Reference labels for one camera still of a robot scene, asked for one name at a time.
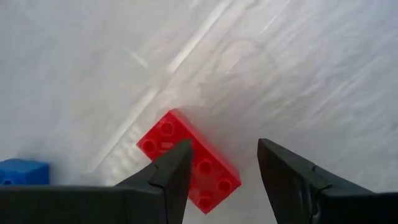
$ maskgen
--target blue lego brick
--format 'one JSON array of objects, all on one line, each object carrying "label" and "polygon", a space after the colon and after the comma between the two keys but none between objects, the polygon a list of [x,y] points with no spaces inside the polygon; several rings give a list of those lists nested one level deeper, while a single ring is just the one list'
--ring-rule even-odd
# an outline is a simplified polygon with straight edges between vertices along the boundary
[{"label": "blue lego brick", "polygon": [[45,185],[50,183],[49,173],[47,163],[8,159],[0,162],[0,185]]}]

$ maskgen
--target lego brick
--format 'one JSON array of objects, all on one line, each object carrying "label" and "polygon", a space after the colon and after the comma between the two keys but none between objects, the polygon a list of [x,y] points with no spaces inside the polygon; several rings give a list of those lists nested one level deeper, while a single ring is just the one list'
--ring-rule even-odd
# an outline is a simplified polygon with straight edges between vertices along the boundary
[{"label": "lego brick", "polygon": [[189,198],[207,214],[241,185],[239,172],[178,109],[167,112],[137,145],[153,161],[184,139],[194,150]]},{"label": "lego brick", "polygon": [[22,159],[0,162],[1,185],[45,185],[49,182],[49,165],[44,162]]}]

